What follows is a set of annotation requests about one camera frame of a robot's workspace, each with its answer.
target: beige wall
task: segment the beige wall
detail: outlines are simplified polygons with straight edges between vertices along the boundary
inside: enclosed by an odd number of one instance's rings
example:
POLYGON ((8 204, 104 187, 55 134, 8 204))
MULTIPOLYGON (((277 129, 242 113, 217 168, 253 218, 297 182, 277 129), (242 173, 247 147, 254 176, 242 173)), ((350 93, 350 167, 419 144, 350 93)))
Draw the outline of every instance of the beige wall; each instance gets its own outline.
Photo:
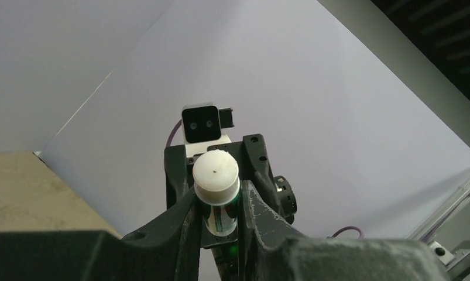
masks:
POLYGON ((0 231, 117 232, 31 152, 0 154, 0 231))

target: metal bracket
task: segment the metal bracket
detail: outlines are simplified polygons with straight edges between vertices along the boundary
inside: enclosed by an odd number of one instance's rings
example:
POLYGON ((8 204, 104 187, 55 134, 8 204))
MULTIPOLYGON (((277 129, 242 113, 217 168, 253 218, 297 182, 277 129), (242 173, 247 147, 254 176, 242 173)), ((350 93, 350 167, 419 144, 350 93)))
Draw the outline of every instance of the metal bracket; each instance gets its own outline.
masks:
POLYGON ((455 252, 455 258, 447 266, 447 271, 459 264, 463 259, 470 255, 470 249, 459 249, 455 252))
POLYGON ((221 137, 210 142, 199 142, 199 143, 188 143, 185 140, 185 149, 187 152, 187 157, 193 157, 197 154, 202 154, 207 152, 207 148, 212 145, 224 145, 226 143, 231 143, 229 136, 221 131, 221 137))
POLYGON ((455 256, 449 250, 436 241, 431 242, 428 247, 444 266, 448 266, 455 259, 455 256))

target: metal frame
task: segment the metal frame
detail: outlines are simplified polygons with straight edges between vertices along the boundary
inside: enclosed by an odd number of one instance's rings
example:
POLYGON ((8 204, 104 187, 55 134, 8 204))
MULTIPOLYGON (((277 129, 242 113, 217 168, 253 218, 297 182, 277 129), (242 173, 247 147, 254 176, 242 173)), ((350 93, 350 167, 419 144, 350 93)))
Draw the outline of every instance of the metal frame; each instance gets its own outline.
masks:
MULTIPOLYGON (((425 237, 436 225, 438 225, 448 214, 453 217, 461 209, 463 209, 469 202, 470 197, 470 179, 457 189, 457 191, 452 195, 440 208, 438 208, 433 215, 431 215, 421 226, 419 226, 414 232, 409 236, 409 239, 420 240, 425 237)), ((429 239, 431 242, 435 238, 435 235, 429 239)))

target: black ceiling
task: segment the black ceiling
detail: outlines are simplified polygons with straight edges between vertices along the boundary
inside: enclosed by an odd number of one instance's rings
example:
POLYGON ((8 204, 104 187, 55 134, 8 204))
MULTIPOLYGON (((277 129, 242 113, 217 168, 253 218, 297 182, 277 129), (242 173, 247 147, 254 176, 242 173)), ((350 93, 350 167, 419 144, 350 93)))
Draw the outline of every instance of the black ceiling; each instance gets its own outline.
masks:
POLYGON ((371 0, 470 100, 470 0, 371 0))

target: camera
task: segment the camera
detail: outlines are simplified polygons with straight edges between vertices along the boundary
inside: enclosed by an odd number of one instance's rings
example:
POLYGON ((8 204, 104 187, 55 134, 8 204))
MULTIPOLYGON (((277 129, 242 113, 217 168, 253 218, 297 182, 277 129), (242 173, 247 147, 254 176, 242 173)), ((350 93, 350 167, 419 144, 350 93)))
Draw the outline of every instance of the camera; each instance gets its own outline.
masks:
POLYGON ((186 106, 181 119, 188 143, 215 141, 221 137, 219 109, 213 103, 186 106))

